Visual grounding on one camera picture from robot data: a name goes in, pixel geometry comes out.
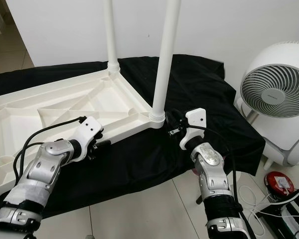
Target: fan logo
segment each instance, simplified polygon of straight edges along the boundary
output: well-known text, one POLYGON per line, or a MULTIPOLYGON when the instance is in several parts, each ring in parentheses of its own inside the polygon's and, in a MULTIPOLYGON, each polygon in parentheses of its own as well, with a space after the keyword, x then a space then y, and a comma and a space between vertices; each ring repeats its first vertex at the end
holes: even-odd
POLYGON ((267 95, 267 96, 269 96, 269 97, 271 97, 271 98, 274 98, 274 99, 276 99, 276 100, 278 99, 278 98, 276 98, 276 97, 274 97, 274 96, 271 96, 271 95, 267 95))

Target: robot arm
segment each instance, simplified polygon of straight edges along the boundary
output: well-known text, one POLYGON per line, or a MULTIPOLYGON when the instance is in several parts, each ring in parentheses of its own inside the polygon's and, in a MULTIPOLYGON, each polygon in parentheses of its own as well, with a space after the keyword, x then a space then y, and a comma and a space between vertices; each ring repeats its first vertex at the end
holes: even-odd
POLYGON ((61 167, 83 160, 92 140, 100 138, 103 127, 88 117, 69 140, 41 145, 18 184, 12 188, 0 208, 0 239, 34 238, 42 211, 52 193, 61 167))
MULTIPOLYGON (((170 131, 170 134, 188 125, 206 128, 204 109, 189 111, 185 117, 179 129, 170 131)), ((203 137, 204 130, 187 127, 179 146, 191 151, 190 157, 199 174, 199 187, 208 220, 208 236, 211 239, 251 239, 245 221, 239 216, 240 210, 224 172, 224 159, 209 143, 203 141, 203 137)))

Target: black fabric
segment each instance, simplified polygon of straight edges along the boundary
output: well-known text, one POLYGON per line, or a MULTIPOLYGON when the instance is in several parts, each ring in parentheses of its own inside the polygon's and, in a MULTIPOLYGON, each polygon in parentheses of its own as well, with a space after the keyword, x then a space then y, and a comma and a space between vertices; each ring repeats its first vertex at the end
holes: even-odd
MULTIPOLYGON (((120 59, 121 74, 152 105, 157 57, 120 59)), ((106 69, 106 62, 37 67, 0 74, 0 95, 106 69)), ((237 170, 255 175, 265 142, 234 108, 235 90, 224 81, 223 63, 188 55, 174 55, 165 111, 202 107, 207 127, 226 138, 234 151, 237 170)), ((180 150, 179 138, 169 138, 166 126, 147 129, 106 150, 93 161, 62 168, 44 210, 49 217, 127 193, 141 191, 193 168, 190 152, 180 150)), ((205 140, 225 153, 221 139, 205 133, 205 140)), ((231 171, 225 160, 226 172, 231 171)))

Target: fan grille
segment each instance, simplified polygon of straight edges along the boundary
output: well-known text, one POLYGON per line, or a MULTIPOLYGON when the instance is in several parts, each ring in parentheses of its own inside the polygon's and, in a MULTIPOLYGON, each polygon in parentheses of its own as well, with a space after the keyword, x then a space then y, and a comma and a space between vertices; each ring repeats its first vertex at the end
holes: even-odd
POLYGON ((276 118, 299 115, 299 70, 287 66, 266 66, 249 73, 243 80, 244 101, 255 111, 276 118), (280 104, 268 104, 263 92, 277 89, 285 95, 280 104))

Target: white fan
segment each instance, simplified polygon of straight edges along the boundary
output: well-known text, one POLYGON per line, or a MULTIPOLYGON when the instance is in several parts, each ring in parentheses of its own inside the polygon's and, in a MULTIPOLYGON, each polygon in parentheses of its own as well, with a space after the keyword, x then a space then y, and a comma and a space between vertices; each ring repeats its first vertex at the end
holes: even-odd
POLYGON ((299 42, 264 49, 241 83, 236 107, 264 137, 267 170, 299 164, 299 42))

